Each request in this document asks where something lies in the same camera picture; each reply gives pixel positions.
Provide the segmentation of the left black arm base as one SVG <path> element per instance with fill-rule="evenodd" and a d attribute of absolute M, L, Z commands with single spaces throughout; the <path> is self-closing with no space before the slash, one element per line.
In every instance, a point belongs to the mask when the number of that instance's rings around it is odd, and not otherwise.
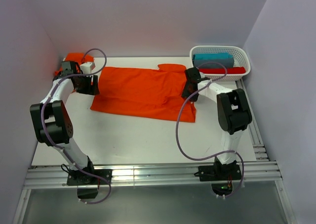
<path fill-rule="evenodd" d="M 71 170 L 65 164 L 61 165 L 62 171 L 67 173 L 67 186 L 84 186 L 77 188 L 77 197 L 80 201 L 89 201 L 95 199 L 98 195 L 100 185 L 108 185 L 111 191 L 112 169 L 95 169 L 89 160 L 83 172 L 79 170 Z"/>

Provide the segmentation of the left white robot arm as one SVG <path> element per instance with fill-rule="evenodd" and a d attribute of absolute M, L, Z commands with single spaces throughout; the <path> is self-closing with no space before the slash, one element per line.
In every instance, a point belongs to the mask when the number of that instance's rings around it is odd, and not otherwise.
<path fill-rule="evenodd" d="M 30 114 L 38 142 L 56 149 L 68 162 L 69 172 L 79 171 L 78 178 L 85 184 L 96 179 L 96 171 L 90 158 L 75 142 L 74 128 L 66 110 L 66 102 L 74 91 L 97 95 L 98 76 L 91 75 L 94 62 L 63 61 L 61 71 L 53 78 L 47 96 L 30 107 Z"/>

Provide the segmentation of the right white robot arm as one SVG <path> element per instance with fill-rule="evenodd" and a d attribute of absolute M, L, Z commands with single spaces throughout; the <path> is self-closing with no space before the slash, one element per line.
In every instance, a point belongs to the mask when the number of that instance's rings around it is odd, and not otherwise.
<path fill-rule="evenodd" d="M 229 89 L 216 81 L 222 79 L 210 79 L 202 75 L 196 67 L 185 70 L 186 83 L 181 97 L 184 103 L 181 106 L 176 121 L 176 142 L 180 152 L 188 159 L 193 161 L 204 161 L 214 158 L 214 175 L 218 179 L 225 179 L 231 171 L 237 166 L 236 157 L 238 157 L 237 148 L 243 132 L 252 122 L 250 107 L 242 89 Z M 202 95 L 217 105 L 217 118 L 220 128 L 222 129 L 221 145 L 223 151 L 205 157 L 189 157 L 182 150 L 179 137 L 178 127 L 182 111 L 189 102 L 196 102 Z"/>

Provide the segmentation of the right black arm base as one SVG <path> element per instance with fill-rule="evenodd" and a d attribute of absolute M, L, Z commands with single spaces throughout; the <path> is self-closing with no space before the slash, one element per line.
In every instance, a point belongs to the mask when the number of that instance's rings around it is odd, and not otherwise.
<path fill-rule="evenodd" d="M 220 181 L 221 183 L 211 185 L 212 191 L 216 195 L 226 196 L 233 192 L 233 181 L 241 180 L 242 173 L 238 164 L 221 165 L 214 163 L 210 166 L 199 166 L 194 176 L 198 177 L 201 182 Z"/>

